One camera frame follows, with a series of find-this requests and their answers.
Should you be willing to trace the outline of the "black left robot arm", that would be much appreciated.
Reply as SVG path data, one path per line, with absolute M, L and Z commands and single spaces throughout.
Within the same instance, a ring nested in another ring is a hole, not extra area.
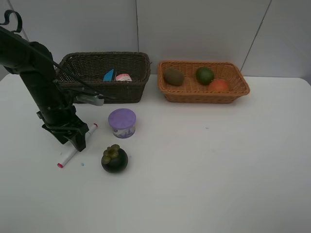
M 20 14 L 6 10 L 0 29 L 1 66 L 21 77 L 39 108 L 37 115 L 44 122 L 43 129 L 61 144 L 70 142 L 78 151 L 84 150 L 89 128 L 73 106 L 78 92 L 61 89 L 51 52 L 38 42 L 23 39 L 19 36 L 21 30 Z

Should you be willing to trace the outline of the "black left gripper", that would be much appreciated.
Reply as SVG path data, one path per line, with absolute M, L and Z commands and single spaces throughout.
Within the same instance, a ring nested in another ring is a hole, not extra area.
M 71 142 L 79 151 L 86 148 L 86 132 L 88 126 L 77 115 L 72 101 L 68 103 L 36 102 L 38 117 L 43 120 L 44 127 L 63 145 Z

